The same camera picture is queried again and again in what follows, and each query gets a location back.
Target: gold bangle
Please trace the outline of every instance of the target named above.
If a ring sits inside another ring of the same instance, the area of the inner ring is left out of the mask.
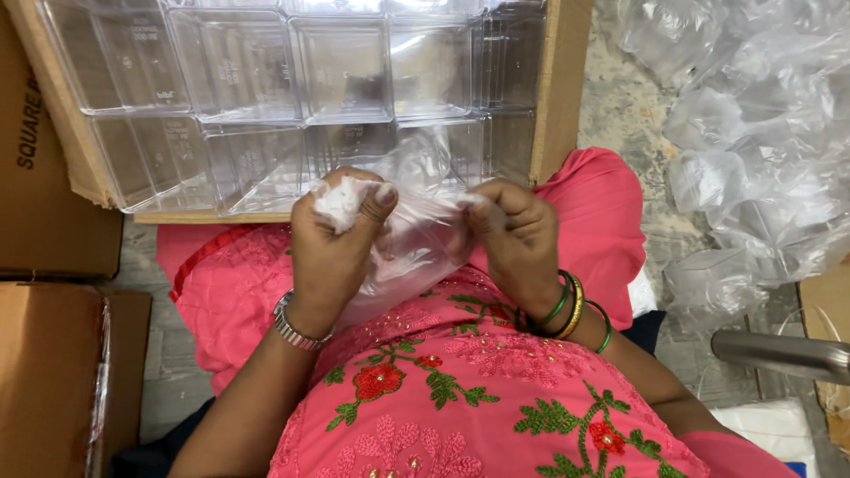
[[[571,273],[567,272],[569,276],[569,281],[573,284],[573,296],[575,297],[575,302],[573,303],[573,311],[569,315],[569,320],[567,321],[567,327],[555,337],[556,340],[564,340],[575,330],[575,327],[579,325],[579,320],[581,320],[581,312],[584,308],[584,288],[581,286],[581,281],[576,276],[573,276]]]

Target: pink kurta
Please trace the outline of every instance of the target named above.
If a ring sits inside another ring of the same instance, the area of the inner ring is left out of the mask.
[[[617,328],[629,327],[626,286],[645,257],[634,173],[611,151],[574,151],[535,193],[558,210],[559,266]],[[288,228],[160,227],[157,260],[216,394],[292,286]],[[422,297],[338,333],[269,476],[668,478],[708,476],[716,466],[724,470],[717,476],[793,476],[731,435],[686,436],[728,451],[697,458],[605,360],[516,331],[512,306],[486,270],[479,248]],[[729,465],[725,457],[737,458]]]

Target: hand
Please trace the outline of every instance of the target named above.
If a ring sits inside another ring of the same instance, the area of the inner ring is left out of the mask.
[[[392,183],[355,168],[339,168],[323,180],[332,188],[343,176],[381,183],[366,196],[354,227],[337,236],[314,213],[313,193],[292,207],[292,275],[295,293],[286,313],[292,325],[315,339],[325,337],[366,278],[372,242],[399,201]]]
[[[487,250],[490,278],[532,319],[558,305],[558,217],[548,202],[505,179],[474,190],[485,200],[467,210],[467,222]]]

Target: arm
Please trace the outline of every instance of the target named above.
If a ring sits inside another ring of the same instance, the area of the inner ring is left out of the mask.
[[[546,317],[561,299],[558,279],[558,219],[548,202],[509,181],[494,179],[473,191],[486,198],[467,221],[487,250],[490,278],[532,319]],[[547,330],[557,332],[572,309],[565,304]],[[597,349],[605,339],[604,319],[586,305],[568,340]],[[635,386],[674,435],[689,431],[734,432],[718,423],[673,372],[632,341],[613,331],[602,353]]]
[[[344,175],[381,181],[353,168],[340,168],[325,181],[334,186]],[[373,190],[354,227],[340,236],[313,214],[314,200],[308,194],[292,209],[295,293],[286,314],[300,333],[321,339],[363,283],[371,243],[398,194],[389,183]],[[265,476],[286,421],[308,392],[317,355],[290,345],[270,327],[180,450],[169,476]]]

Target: red embroidered flower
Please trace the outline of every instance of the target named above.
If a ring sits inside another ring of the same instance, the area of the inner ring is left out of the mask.
[[[395,365],[366,367],[354,375],[357,400],[372,401],[385,393],[395,392],[404,377],[405,374]]]
[[[413,363],[421,367],[439,367],[443,365],[443,361],[437,356],[421,356]]]
[[[623,453],[626,452],[626,443],[605,422],[590,424],[587,431],[593,437],[593,445],[597,450],[608,450],[608,452],[618,456],[623,456]]]

